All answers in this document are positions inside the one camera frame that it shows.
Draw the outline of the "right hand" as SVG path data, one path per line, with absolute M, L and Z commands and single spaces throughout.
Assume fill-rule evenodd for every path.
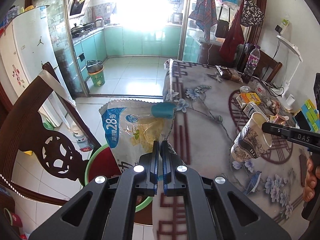
M 309 158 L 307 163 L 307 172 L 305 178 L 305 186 L 303 190 L 303 200 L 304 202 L 309 202 L 315 195 L 315 187 L 317 185 L 317 180 L 320 179 L 319 166 L 314 169 L 314 163 L 312 158 Z

